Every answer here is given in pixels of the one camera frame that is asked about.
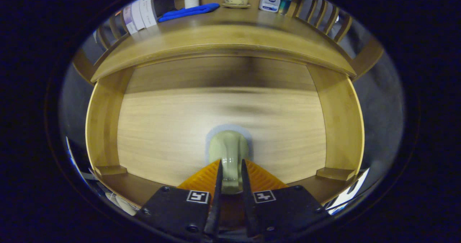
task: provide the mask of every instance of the wooden shelf compartment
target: wooden shelf compartment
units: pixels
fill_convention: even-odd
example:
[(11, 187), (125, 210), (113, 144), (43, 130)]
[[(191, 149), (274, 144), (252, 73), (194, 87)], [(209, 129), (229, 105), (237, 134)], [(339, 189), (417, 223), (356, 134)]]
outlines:
[(128, 36), (98, 65), (91, 82), (129, 67), (210, 54), (311, 63), (357, 76), (339, 46), (301, 21), (261, 10), (220, 7)]
[(255, 163), (319, 201), (351, 179), (318, 170), (357, 174), (362, 161), (362, 113), (346, 75), (244, 56), (164, 61), (99, 79), (87, 114), (89, 160), (102, 183), (141, 206), (203, 168), (207, 133), (227, 123), (250, 132)]

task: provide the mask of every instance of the blue cloth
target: blue cloth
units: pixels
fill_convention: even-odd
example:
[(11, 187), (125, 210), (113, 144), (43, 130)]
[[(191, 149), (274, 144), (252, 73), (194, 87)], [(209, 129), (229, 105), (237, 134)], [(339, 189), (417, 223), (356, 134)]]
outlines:
[(165, 13), (160, 19), (158, 19), (158, 22), (161, 23), (161, 22), (164, 22), (164, 21), (167, 21), (167, 20), (181, 18), (181, 17), (184, 17), (184, 16), (212, 12), (212, 11), (216, 10), (216, 8), (218, 8), (218, 7), (219, 7), (219, 4), (211, 3), (211, 4), (199, 5), (199, 6), (191, 7), (191, 8), (187, 8), (187, 9), (183, 8), (183, 9), (178, 10), (178, 11), (172, 11), (172, 12)]

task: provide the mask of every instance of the black background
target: black background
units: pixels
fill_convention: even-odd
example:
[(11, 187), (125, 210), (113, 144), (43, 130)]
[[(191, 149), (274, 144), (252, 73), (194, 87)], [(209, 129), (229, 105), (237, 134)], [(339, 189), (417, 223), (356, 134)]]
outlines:
[[(64, 69), (87, 35), (83, 28), (94, 29), (114, 1), (122, 5), (129, 0), (2, 0), (2, 112), (7, 127), (2, 140), (2, 242), (152, 238), (91, 207), (61, 174), (46, 140), (47, 82), (61, 82), (50, 79), (51, 72)], [(418, 144), (395, 186), (363, 215), (315, 240), (459, 241), (459, 0), (331, 1), (382, 41), (403, 85), (417, 95), (413, 110), (421, 118), (415, 120), (420, 123)]]

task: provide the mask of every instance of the wooden panel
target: wooden panel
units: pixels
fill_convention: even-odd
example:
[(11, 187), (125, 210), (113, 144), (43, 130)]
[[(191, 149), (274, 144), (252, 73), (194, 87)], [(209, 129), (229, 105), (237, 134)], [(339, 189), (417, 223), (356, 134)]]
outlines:
[(118, 120), (120, 165), (176, 186), (206, 165), (206, 135), (227, 123), (250, 132), (254, 162), (284, 183), (325, 167), (323, 113), (306, 66), (247, 57), (137, 69)]
[(94, 86), (85, 125), (91, 167), (118, 166), (117, 125), (120, 106), (133, 69), (107, 76)]
[(123, 166), (96, 166), (95, 171), (100, 176), (116, 175), (126, 173), (126, 168)]
[(343, 74), (308, 64), (322, 104), (326, 130), (325, 167), (358, 173), (364, 149), (362, 109), (351, 80)]
[(318, 202), (325, 204), (336, 197), (340, 192), (344, 190), (344, 188), (351, 185), (354, 181), (355, 179), (342, 181), (336, 179), (328, 179), (325, 177), (312, 176), (288, 184), (288, 186), (294, 186), (298, 184), (302, 185)]
[(371, 36), (362, 51), (351, 61), (351, 66), (357, 73), (357, 77), (353, 81), (367, 73), (377, 63), (383, 53), (384, 48), (382, 45), (375, 37)]
[(155, 192), (164, 186), (130, 173), (100, 176), (97, 179), (112, 192), (125, 199), (127, 202), (141, 208)]
[(310, 20), (312, 19), (315, 9), (317, 8), (317, 3), (318, 3), (318, 0), (312, 0), (311, 7), (309, 8), (308, 16), (305, 19), (306, 22), (309, 23)]
[(317, 176), (319, 177), (326, 177), (330, 179), (336, 180), (343, 180), (347, 181), (351, 179), (355, 174), (355, 170), (349, 169), (337, 169), (337, 168), (329, 168), (324, 167), (322, 169), (317, 170)]
[(99, 66), (92, 81), (126, 67), (219, 49), (270, 51), (356, 76), (347, 59), (321, 31), (276, 13), (218, 8), (129, 36)]
[(109, 26), (111, 27), (112, 34), (117, 40), (122, 37), (120, 31), (117, 28), (117, 24), (115, 23), (115, 16), (113, 15), (109, 18)]
[(331, 31), (331, 28), (333, 28), (333, 25), (336, 22), (336, 19), (338, 18), (339, 15), (339, 8), (333, 5), (333, 10), (331, 11), (330, 18), (328, 19), (328, 22), (326, 23), (326, 26), (323, 30), (325, 34), (328, 34)]
[(109, 49), (111, 46), (111, 43), (109, 42), (109, 39), (104, 33), (104, 27), (102, 25), (99, 26), (97, 30), (97, 35), (99, 37), (99, 40), (101, 41), (102, 46), (104, 46), (105, 49)]
[(72, 64), (74, 65), (75, 69), (88, 83), (94, 85), (90, 80), (91, 77), (94, 75), (96, 71), (96, 67), (91, 64), (89, 59), (86, 57), (83, 48), (79, 48), (74, 55), (74, 59), (72, 60)]
[(344, 38), (344, 36), (346, 36), (347, 32), (350, 29), (351, 24), (352, 24), (352, 17), (350, 15), (346, 15), (346, 17), (344, 18), (344, 22), (341, 26), (341, 29), (339, 29), (339, 32), (336, 34), (333, 40), (339, 43)]
[(315, 22), (314, 26), (318, 28), (322, 23), (322, 20), (326, 13), (326, 8), (328, 7), (328, 2), (326, 0), (322, 0), (322, 5), (320, 7), (320, 11), (318, 12), (317, 21)]

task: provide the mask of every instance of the book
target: book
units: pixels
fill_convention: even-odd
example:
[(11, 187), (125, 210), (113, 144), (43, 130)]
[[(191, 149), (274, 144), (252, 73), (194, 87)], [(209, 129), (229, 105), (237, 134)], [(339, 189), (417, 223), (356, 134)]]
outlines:
[(143, 17), (141, 16), (140, 12), (140, 1), (141, 0), (136, 0), (131, 4), (131, 17), (133, 18), (133, 22), (135, 23), (137, 31), (145, 28)]
[(140, 0), (139, 10), (146, 28), (157, 24), (153, 14), (153, 0)]
[(131, 18), (131, 5), (128, 5), (123, 9), (123, 20), (125, 21), (126, 28), (130, 35), (133, 33), (137, 33), (137, 29), (135, 24), (133, 23), (133, 19)]

